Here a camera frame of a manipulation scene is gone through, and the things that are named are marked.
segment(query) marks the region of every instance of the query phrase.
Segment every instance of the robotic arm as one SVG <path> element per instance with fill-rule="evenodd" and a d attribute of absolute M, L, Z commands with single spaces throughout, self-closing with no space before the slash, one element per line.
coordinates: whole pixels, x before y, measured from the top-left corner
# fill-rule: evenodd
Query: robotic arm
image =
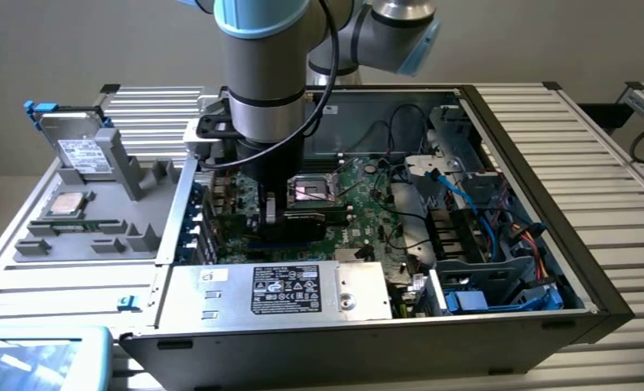
<path fill-rule="evenodd" d="M 336 75 L 359 65 L 412 75 L 436 35 L 431 0 L 180 0 L 212 13 L 223 33 L 237 161 L 259 183 L 260 230 L 285 236 L 287 181 L 301 167 L 301 132 L 321 118 Z M 328 88 L 305 119 L 307 65 Z"/>

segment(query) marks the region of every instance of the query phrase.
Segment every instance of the gray wall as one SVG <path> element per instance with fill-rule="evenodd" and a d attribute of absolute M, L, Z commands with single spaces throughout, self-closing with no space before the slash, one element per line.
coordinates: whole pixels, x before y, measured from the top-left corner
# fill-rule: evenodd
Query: gray wall
<path fill-rule="evenodd" d="M 555 80 L 590 101 L 644 81 L 644 0 L 439 0 L 438 15 L 422 74 L 366 70 L 366 82 Z M 215 23 L 173 0 L 0 1 L 0 174 L 38 174 L 49 163 L 26 99 L 88 104 L 106 82 L 223 80 Z"/>

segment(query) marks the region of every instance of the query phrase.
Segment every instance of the white sticker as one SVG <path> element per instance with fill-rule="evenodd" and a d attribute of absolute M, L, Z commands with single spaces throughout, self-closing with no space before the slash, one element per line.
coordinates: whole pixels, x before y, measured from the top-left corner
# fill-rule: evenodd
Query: white sticker
<path fill-rule="evenodd" d="M 201 283 L 219 283 L 227 281 L 227 269 L 203 269 L 199 274 Z"/>
<path fill-rule="evenodd" d="M 94 140 L 58 140 L 70 165 L 81 174 L 109 174 L 106 158 Z"/>
<path fill-rule="evenodd" d="M 339 107 L 337 106 L 324 106 L 324 109 L 321 110 L 321 114 L 332 115 L 335 116 L 339 113 Z"/>

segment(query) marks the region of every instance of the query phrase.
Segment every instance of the warning label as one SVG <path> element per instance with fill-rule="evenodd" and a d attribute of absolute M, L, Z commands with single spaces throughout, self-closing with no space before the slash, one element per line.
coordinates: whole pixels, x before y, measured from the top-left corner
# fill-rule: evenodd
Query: warning label
<path fill-rule="evenodd" d="M 256 315 L 320 312 L 319 268 L 255 267 L 252 312 Z"/>
<path fill-rule="evenodd" d="M 58 146 L 78 173 L 109 174 L 112 172 L 94 140 L 58 140 Z"/>

